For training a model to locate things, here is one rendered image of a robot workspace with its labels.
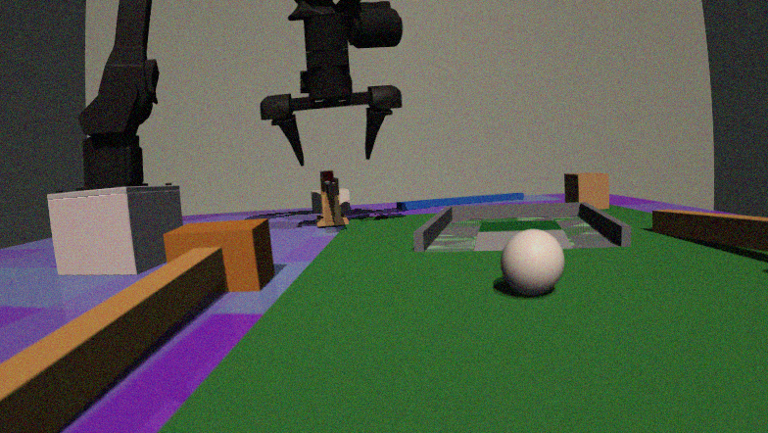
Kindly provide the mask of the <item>blue flat bar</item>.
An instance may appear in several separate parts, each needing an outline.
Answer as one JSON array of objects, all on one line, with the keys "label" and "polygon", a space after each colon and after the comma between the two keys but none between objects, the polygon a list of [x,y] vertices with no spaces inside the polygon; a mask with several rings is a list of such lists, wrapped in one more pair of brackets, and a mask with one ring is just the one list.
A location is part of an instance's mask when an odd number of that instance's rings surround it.
[{"label": "blue flat bar", "polygon": [[448,205],[460,205],[493,201],[513,201],[524,200],[524,193],[509,193],[499,195],[476,195],[465,197],[453,197],[443,199],[431,199],[431,200],[419,200],[419,201],[406,201],[397,202],[397,209],[401,211],[416,210],[416,209],[428,209],[430,207],[448,206]]}]

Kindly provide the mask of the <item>green putting mat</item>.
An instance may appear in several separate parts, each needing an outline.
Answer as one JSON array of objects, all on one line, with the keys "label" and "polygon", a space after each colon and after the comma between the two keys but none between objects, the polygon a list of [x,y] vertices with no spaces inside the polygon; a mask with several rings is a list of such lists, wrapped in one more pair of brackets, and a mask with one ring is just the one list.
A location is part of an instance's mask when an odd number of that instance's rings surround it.
[{"label": "green putting mat", "polygon": [[609,245],[540,295],[503,251],[415,252],[436,214],[352,217],[157,432],[768,433],[768,252],[601,211],[631,247],[449,223]]}]

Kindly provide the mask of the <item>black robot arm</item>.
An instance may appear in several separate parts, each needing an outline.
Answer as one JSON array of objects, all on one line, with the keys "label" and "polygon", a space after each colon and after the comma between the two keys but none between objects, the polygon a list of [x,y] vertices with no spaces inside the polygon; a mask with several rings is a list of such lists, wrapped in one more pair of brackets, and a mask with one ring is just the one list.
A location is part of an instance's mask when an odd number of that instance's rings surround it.
[{"label": "black robot arm", "polygon": [[[294,0],[289,21],[304,20],[306,52],[394,47],[403,36],[402,20],[389,1]],[[78,117],[83,139],[85,187],[76,191],[148,186],[143,183],[139,124],[158,104],[157,60],[147,61],[152,0],[120,0],[114,48],[98,96]],[[349,40],[349,43],[348,43]]]}]

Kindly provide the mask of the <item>white golf ball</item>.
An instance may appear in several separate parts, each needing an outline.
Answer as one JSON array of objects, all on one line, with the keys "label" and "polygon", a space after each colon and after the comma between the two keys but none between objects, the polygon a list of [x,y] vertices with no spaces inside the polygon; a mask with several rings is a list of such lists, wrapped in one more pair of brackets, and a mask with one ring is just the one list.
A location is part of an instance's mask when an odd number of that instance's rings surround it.
[{"label": "white golf ball", "polygon": [[525,229],[506,243],[502,274],[507,284],[527,295],[551,290],[564,272],[564,255],[559,242],[540,229]]}]

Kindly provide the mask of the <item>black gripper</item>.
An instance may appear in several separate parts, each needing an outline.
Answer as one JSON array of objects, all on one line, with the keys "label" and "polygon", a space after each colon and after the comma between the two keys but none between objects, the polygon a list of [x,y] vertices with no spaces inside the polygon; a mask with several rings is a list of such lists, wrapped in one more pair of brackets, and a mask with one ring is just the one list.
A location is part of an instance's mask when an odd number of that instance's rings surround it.
[{"label": "black gripper", "polygon": [[[291,94],[266,96],[261,101],[261,119],[279,125],[304,166],[300,136],[296,124],[299,110],[366,105],[365,157],[370,158],[375,138],[386,115],[402,107],[400,90],[393,85],[368,86],[368,92],[351,93],[348,49],[307,52],[309,97],[292,98]],[[335,98],[338,96],[342,98]],[[323,98],[315,102],[316,98]],[[341,101],[345,100],[345,101]]]}]

